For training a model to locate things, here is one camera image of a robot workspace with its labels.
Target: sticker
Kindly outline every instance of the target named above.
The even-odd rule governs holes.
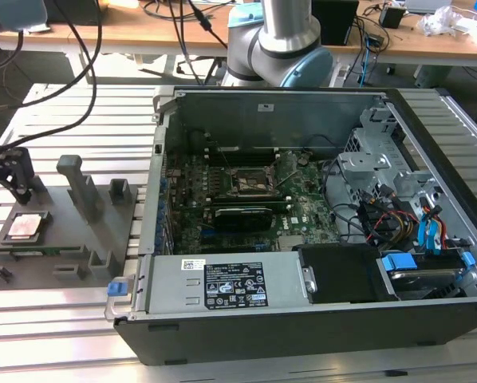
[[[259,112],[273,112],[274,104],[258,104]]]
[[[203,270],[205,259],[182,259],[182,270]]]
[[[204,265],[205,307],[209,310],[267,307],[263,265],[225,263]]]

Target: black box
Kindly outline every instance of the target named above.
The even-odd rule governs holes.
[[[94,0],[57,0],[69,20],[76,26],[95,26],[97,24],[97,12],[93,4]],[[99,0],[101,14],[108,8],[108,0]],[[47,9],[47,22],[66,22],[60,14],[53,0],[45,0]]]
[[[347,45],[358,0],[313,0],[312,13],[320,22],[322,45]]]
[[[407,8],[400,8],[399,6],[385,6],[380,12],[379,24],[384,28],[395,30],[400,25],[406,10]]]

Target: barcode sticker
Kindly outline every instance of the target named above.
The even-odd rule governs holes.
[[[182,259],[182,270],[203,270],[205,259]]]

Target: white label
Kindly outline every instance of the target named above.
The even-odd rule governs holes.
[[[274,104],[258,104],[259,112],[273,112]]]
[[[182,259],[182,270],[203,270],[205,259]]]

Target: computer case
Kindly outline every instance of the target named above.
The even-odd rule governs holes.
[[[95,26],[97,24],[97,13],[93,0],[57,0],[59,6],[67,13],[70,21],[76,26]],[[99,0],[101,14],[108,8],[108,0]],[[65,22],[53,0],[45,0],[47,9],[47,22]]]
[[[312,13],[320,22],[322,45],[347,45],[358,0],[313,0]]]

